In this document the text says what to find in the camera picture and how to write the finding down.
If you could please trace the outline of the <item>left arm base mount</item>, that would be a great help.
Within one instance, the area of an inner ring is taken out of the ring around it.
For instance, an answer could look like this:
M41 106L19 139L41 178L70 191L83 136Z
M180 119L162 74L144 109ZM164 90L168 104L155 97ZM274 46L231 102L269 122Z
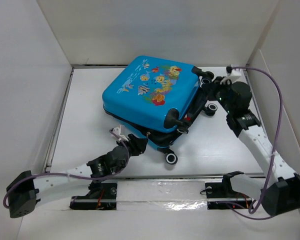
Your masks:
M112 211L117 209L118 184L116 182L99 183L89 187L85 196L73 196L70 200L71 210Z

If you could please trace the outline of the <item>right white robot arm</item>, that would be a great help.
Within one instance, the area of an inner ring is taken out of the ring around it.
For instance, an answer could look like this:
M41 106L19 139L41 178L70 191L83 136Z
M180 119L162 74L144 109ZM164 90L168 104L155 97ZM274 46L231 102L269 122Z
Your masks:
M219 190L227 197L240 193L257 200L270 216L300 209L300 174L273 149L261 122L250 110L250 87L240 81L222 83L222 77L201 82L207 99L222 106L227 125L266 176L261 183L241 171L230 172L223 176Z

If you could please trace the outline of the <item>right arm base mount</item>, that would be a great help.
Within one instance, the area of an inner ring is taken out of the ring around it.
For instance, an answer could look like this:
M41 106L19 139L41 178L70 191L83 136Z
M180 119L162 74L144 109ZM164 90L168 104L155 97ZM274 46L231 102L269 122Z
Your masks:
M243 193L226 191L221 182L206 182L200 194L206 196L208 210L248 209L252 203Z

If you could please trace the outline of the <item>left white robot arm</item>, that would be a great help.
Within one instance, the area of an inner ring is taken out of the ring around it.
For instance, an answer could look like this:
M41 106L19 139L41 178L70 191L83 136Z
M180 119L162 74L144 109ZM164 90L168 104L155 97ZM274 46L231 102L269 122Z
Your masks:
M30 214L35 208L70 196L80 196L80 188L90 198L101 194L101 183L119 175L131 157L146 151L148 138L132 133L127 139L114 134L116 147L108 153L72 169L32 174L21 172L7 187L2 200L12 219Z

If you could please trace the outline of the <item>blue kids suitcase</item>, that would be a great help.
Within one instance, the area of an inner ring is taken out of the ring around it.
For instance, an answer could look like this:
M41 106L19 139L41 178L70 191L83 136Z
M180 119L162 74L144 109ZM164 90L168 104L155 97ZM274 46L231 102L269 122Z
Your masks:
M213 116L218 107L207 103L202 79L214 74L193 64L140 55L102 93L103 109L148 137L153 148L174 165L177 155L170 149L189 132L201 112Z

